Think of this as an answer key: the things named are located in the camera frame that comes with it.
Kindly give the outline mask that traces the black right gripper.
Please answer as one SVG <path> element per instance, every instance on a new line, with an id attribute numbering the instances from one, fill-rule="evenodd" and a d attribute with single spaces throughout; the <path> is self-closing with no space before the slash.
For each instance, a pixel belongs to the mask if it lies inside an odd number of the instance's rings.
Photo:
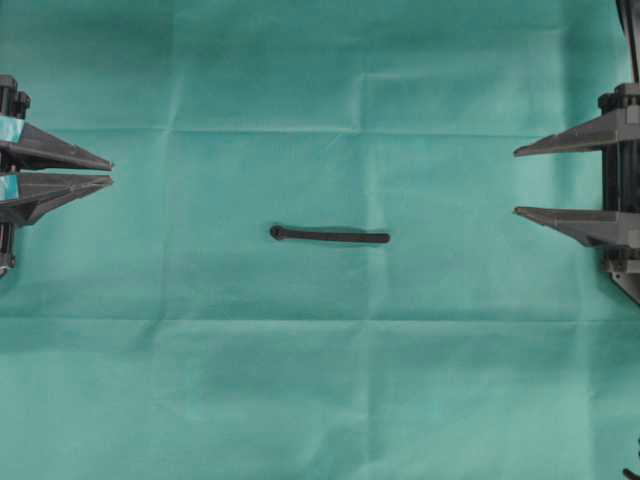
<path id="1" fill-rule="evenodd" d="M 604 114 L 514 151 L 516 157 L 601 150 L 605 210 L 516 207 L 514 213 L 586 247 L 605 247 L 603 270 L 639 304 L 639 84 L 623 83 L 598 99 Z M 610 113 L 631 107 L 632 113 Z"/>

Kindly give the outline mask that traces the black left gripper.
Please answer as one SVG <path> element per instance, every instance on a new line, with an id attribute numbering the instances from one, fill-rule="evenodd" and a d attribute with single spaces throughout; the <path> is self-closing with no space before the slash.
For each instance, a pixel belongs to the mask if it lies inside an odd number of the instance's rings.
<path id="1" fill-rule="evenodd" d="M 1 75 L 1 278 L 15 266 L 14 225 L 34 225 L 50 211 L 112 185 L 106 175 L 10 173 L 18 168 L 112 170 L 108 160 L 24 124 L 30 103 L 13 76 Z"/>

